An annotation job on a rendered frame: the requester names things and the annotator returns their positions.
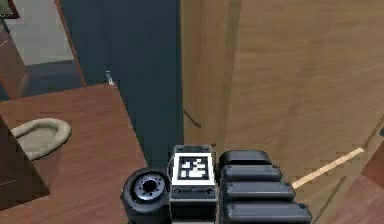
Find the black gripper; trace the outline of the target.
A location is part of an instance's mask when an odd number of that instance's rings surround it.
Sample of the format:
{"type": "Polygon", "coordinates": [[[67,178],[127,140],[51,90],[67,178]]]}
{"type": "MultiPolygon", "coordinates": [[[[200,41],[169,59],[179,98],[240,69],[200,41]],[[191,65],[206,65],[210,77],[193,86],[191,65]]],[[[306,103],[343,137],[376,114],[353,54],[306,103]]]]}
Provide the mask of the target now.
{"type": "Polygon", "coordinates": [[[171,224],[170,181],[162,169],[141,168],[124,183],[120,199],[127,224],[171,224]]]}

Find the beige oval pet bed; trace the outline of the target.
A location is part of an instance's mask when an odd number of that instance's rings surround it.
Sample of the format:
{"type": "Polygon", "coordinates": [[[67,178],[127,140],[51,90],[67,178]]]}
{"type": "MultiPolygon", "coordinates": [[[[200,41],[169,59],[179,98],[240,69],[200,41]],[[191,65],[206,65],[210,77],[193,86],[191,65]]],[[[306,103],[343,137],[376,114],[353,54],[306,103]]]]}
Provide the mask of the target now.
{"type": "Polygon", "coordinates": [[[11,130],[26,156],[38,160],[67,142],[71,125],[56,118],[40,118],[25,122],[11,130]]]}

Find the brown wooden furniture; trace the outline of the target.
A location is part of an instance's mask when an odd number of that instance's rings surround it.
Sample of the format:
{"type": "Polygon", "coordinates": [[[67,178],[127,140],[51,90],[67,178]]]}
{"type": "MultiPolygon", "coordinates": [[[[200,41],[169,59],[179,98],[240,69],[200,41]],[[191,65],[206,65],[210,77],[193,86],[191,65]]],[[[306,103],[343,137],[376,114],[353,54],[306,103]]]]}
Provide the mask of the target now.
{"type": "Polygon", "coordinates": [[[23,95],[28,80],[26,65],[11,35],[0,24],[0,85],[11,99],[23,95]]]}

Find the light wooden door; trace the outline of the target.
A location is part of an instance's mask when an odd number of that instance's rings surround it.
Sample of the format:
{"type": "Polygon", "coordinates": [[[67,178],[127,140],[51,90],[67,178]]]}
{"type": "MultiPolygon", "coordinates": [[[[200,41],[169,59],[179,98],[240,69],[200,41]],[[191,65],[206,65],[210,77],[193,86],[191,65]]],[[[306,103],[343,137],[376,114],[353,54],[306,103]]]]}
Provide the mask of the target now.
{"type": "Polygon", "coordinates": [[[377,146],[384,0],[181,0],[180,16],[186,143],[265,150],[301,199],[377,146]]]}

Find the dark framed picture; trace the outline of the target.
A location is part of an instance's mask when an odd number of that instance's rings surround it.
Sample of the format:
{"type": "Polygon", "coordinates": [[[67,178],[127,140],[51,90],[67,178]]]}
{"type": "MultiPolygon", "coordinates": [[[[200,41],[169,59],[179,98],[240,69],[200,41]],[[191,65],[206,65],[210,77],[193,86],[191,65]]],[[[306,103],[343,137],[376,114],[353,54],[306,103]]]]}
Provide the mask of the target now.
{"type": "Polygon", "coordinates": [[[18,19],[19,13],[15,7],[14,0],[0,0],[0,18],[18,19]]]}

